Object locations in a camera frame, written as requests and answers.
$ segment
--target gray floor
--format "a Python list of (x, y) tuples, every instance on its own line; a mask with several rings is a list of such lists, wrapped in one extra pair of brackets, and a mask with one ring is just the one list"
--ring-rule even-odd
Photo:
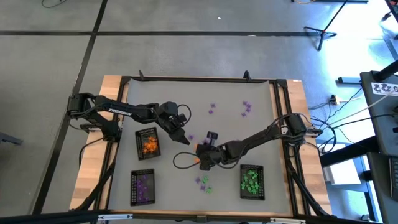
[[(340, 4), (109, 0), (100, 30), (302, 32), (305, 25), (324, 28)], [(0, 2), (0, 30), (90, 31), (100, 5), (100, 0), (68, 0), (44, 9), (39, 0), (5, 0)], [(249, 70), (254, 78), (302, 79), (308, 105), (331, 94), (348, 99), (358, 87), (337, 86), (337, 77), (358, 77), (393, 61), (379, 27), (387, 11), (383, 0), (348, 4), (330, 27), (338, 36), (326, 41), (321, 52), (314, 49), (317, 39), (307, 37), (97, 37), (81, 92), (98, 93), (103, 75), (137, 75), (139, 69), (146, 75), (205, 77), (241, 77)], [(0, 144), (0, 216), (28, 212), (87, 43), (88, 37), (0, 36), (0, 131), (24, 140), (22, 146)], [(364, 105), (363, 99), (354, 101), (335, 119)], [(324, 109), (312, 114), (324, 118)], [(343, 130), (353, 141), (372, 135), (369, 122)], [(340, 133), (338, 139), (345, 141)], [(68, 210), (85, 140), (85, 133), (68, 130), (44, 212)], [(342, 197), (348, 204), (361, 202)], [(339, 217), (362, 212), (331, 202)]]

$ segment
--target green object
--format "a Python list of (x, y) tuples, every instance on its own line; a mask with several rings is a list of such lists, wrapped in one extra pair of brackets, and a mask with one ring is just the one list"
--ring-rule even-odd
[(201, 182), (202, 182), (203, 184), (207, 184), (208, 180), (209, 180), (208, 176), (204, 176), (204, 177), (203, 177), (203, 180), (202, 180)]
[(211, 194), (213, 191), (213, 189), (211, 187), (208, 187), (206, 190), (206, 194)]

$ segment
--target sticker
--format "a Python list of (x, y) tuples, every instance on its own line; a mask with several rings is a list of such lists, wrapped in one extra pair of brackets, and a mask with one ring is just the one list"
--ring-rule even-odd
[(394, 91), (390, 96), (398, 96), (398, 85), (391, 83), (371, 83), (373, 94), (387, 95)]

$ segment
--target black tray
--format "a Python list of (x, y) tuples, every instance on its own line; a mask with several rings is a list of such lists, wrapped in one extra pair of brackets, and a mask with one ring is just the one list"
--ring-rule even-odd
[[(150, 152), (144, 153), (144, 143), (147, 142), (149, 137), (156, 138), (157, 150), (153, 153)], [(136, 142), (137, 142), (137, 153), (139, 161), (160, 156), (159, 138), (157, 137), (156, 127), (136, 131)]]
[(138, 206), (152, 203), (155, 203), (155, 170), (131, 171), (130, 205)]
[[(257, 172), (258, 176), (255, 179), (252, 179), (252, 176), (247, 174), (248, 171), (255, 171)], [(247, 190), (247, 187), (242, 190), (241, 184), (244, 182), (243, 174), (246, 174), (248, 180), (252, 180), (253, 182), (257, 181), (258, 190), (256, 194), (250, 193)], [(249, 165), (249, 164), (241, 164), (241, 178), (239, 183), (239, 189), (241, 191), (241, 199), (249, 199), (249, 200), (265, 200), (266, 197), (264, 196), (264, 168), (263, 166), (257, 165)]]

